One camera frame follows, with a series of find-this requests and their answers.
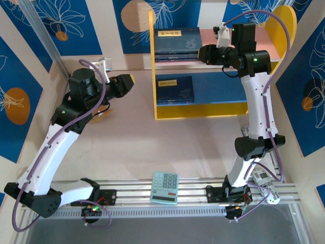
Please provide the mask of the brown plush dog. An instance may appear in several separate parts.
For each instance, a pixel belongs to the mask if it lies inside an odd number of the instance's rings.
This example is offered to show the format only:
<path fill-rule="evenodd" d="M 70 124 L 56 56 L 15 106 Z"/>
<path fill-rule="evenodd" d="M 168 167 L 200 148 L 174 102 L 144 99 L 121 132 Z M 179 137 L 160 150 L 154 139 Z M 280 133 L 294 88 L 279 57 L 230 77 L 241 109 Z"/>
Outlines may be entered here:
<path fill-rule="evenodd" d="M 112 113 L 111 110 L 108 110 L 106 112 L 100 113 L 98 115 L 95 115 L 92 120 L 90 121 L 91 124 L 99 123 L 101 122 L 104 118 L 109 116 Z"/>

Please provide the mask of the yellow bookshelf pink blue shelves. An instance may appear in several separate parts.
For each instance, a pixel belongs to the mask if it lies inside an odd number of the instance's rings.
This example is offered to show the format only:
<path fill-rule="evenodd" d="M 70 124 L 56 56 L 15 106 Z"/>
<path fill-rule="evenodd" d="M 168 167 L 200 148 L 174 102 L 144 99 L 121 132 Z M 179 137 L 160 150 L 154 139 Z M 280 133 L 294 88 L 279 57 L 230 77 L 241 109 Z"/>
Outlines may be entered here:
<path fill-rule="evenodd" d="M 284 61 L 286 54 L 286 36 L 281 25 L 275 20 L 268 20 L 266 26 L 257 29 L 257 47 L 266 49 L 270 54 L 277 53 L 279 59 L 271 60 L 272 73 L 275 73 Z M 157 80 L 175 80 L 183 76 L 191 76 L 194 102 L 180 104 L 154 104 L 156 120 L 183 119 L 194 117 L 223 117 L 246 114 L 248 107 L 244 88 L 239 78 L 228 78 L 220 69 L 211 72 L 204 69 L 177 70 L 152 69 L 153 90 L 159 88 Z"/>

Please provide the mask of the mint green calculator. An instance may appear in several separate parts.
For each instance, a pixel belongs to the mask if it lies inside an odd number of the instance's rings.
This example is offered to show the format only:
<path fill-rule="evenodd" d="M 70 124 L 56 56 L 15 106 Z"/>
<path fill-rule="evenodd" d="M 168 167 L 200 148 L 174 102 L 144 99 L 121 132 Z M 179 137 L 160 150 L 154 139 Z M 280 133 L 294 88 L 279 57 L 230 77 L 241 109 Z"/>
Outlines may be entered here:
<path fill-rule="evenodd" d="M 161 204 L 177 204 L 179 175 L 155 171 L 153 173 L 150 201 Z"/>

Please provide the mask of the white printed pack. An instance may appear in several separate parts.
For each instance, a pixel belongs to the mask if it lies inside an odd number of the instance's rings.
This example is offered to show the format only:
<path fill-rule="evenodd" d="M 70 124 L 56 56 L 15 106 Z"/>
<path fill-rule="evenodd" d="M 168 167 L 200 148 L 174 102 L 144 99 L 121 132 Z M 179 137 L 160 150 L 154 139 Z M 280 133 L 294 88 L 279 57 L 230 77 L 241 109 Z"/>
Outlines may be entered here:
<path fill-rule="evenodd" d="M 265 172 L 265 170 L 254 169 L 252 172 L 252 178 L 256 185 L 261 187 L 269 187 L 272 184 L 271 178 Z"/>

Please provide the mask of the black controller box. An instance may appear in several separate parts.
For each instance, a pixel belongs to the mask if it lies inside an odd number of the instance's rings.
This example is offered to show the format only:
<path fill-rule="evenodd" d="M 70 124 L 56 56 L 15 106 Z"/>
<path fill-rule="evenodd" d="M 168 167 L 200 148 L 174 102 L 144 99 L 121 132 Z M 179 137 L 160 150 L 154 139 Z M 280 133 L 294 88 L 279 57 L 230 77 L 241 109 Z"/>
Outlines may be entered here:
<path fill-rule="evenodd" d="M 83 217 L 84 225 L 94 224 L 102 216 L 102 211 L 98 206 L 89 205 L 81 209 L 81 216 Z"/>
<path fill-rule="evenodd" d="M 226 210 L 226 218 L 231 221 L 237 221 L 239 217 L 243 215 L 243 212 L 246 210 L 248 205 L 252 202 L 252 197 L 248 194 L 243 194 L 240 198 L 237 199 L 241 205 L 238 206 L 228 206 Z"/>

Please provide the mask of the aluminium corner post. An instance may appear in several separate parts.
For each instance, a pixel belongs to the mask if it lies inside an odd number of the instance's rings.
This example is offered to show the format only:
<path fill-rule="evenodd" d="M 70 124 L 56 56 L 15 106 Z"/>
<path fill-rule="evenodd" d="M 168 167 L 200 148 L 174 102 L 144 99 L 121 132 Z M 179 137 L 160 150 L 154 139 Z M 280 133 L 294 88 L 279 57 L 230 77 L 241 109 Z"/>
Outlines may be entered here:
<path fill-rule="evenodd" d="M 37 37 L 41 41 L 42 45 L 44 46 L 45 50 L 49 54 L 53 63 L 56 64 L 63 77 L 68 79 L 69 73 L 67 71 L 65 64 L 61 59 L 61 55 L 57 47 L 55 46 L 52 38 L 50 37 L 46 27 L 44 26 L 41 18 L 39 17 L 36 9 L 32 5 L 31 1 L 30 0 L 17 0 L 17 1 L 21 11 L 23 12 L 24 16 L 28 20 L 32 29 L 34 30 Z"/>

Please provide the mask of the aluminium rail frame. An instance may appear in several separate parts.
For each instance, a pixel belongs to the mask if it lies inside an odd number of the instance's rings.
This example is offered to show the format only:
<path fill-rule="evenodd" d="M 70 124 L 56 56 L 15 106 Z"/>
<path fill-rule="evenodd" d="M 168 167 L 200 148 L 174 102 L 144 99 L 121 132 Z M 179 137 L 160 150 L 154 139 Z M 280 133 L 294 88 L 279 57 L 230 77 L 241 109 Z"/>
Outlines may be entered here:
<path fill-rule="evenodd" d="M 149 200 L 152 180 L 98 180 L 101 189 L 115 189 L 117 200 L 115 207 L 158 206 Z M 205 206 L 208 204 L 205 187 L 220 187 L 223 178 L 181 178 L 178 185 L 177 206 Z M 295 184 L 274 183 L 280 196 L 280 203 L 300 202 Z"/>

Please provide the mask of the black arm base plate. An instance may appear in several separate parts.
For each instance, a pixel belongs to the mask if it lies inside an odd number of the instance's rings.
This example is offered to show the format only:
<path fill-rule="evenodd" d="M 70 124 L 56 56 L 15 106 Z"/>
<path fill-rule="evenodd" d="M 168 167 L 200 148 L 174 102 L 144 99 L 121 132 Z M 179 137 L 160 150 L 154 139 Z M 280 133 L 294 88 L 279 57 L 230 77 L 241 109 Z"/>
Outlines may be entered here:
<path fill-rule="evenodd" d="M 97 190 L 87 200 L 96 202 L 102 206 L 115 205 L 117 190 Z"/>
<path fill-rule="evenodd" d="M 208 203 L 247 203 L 252 202 L 250 187 L 213 187 L 206 186 Z"/>

